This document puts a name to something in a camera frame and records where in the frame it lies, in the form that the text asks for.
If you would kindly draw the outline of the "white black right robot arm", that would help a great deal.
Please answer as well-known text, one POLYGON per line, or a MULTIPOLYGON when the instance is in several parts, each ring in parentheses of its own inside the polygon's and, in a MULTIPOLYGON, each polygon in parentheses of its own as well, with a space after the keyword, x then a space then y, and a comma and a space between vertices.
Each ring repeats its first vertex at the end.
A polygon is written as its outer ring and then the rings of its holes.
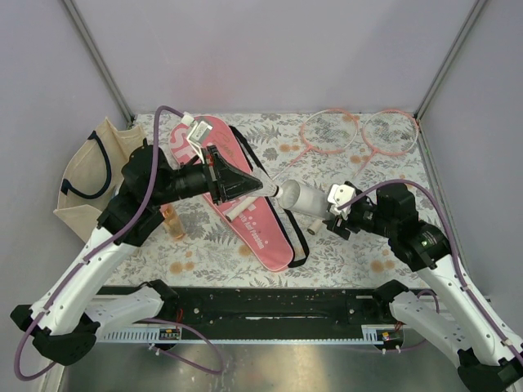
POLYGON ((372 313, 414 329, 457 368, 470 391, 504 391, 522 379, 522 339, 494 311, 465 274, 453 238, 421 220, 409 182, 389 180, 372 188, 376 199, 350 182, 328 193, 329 231, 342 238, 361 230, 384 237, 397 259, 435 292, 452 315, 425 306, 405 285, 383 284, 373 293, 372 313))

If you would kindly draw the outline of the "white shuttlecock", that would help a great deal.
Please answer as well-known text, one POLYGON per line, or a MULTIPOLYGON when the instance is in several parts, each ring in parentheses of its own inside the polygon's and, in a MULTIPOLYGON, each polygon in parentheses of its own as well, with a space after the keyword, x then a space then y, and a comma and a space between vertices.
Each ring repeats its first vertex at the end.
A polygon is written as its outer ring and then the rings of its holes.
POLYGON ((281 188, 278 185, 272 184, 264 186, 262 189, 257 191, 258 197, 271 197, 278 198, 281 194, 281 188))

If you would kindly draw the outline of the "white shuttlecock tube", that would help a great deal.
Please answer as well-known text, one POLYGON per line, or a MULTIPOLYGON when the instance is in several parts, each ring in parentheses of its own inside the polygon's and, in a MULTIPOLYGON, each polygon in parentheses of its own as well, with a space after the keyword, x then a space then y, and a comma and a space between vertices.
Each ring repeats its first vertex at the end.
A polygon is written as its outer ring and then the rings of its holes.
POLYGON ((333 217, 324 191, 296 180, 286 180, 280 188, 281 194, 276 199, 283 209, 322 220, 333 217))

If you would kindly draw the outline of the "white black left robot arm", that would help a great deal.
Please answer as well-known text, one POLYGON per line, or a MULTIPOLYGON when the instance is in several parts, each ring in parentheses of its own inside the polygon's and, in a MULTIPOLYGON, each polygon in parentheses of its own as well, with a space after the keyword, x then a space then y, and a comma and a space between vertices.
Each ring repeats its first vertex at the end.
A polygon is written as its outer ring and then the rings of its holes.
POLYGON ((44 358, 69 366, 96 341, 132 323, 174 322, 178 295, 157 279, 107 306, 91 304, 107 278, 163 223, 161 206, 209 194, 216 205, 262 188, 256 177, 229 164, 214 145, 203 161, 172 168, 163 151, 144 143, 122 168, 123 183, 71 266, 32 305, 18 305, 11 320, 44 358))

